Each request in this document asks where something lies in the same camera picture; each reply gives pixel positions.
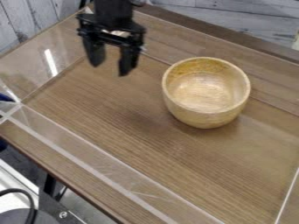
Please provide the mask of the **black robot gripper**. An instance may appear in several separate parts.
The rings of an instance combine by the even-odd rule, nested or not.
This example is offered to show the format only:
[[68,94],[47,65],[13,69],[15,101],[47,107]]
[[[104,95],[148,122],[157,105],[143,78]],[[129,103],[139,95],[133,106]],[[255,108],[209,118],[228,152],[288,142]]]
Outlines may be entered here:
[[107,58],[105,44],[121,46],[120,76],[127,76],[137,65],[145,28],[133,20],[133,9],[144,5],[145,0],[93,0],[95,11],[76,16],[79,36],[93,67]]

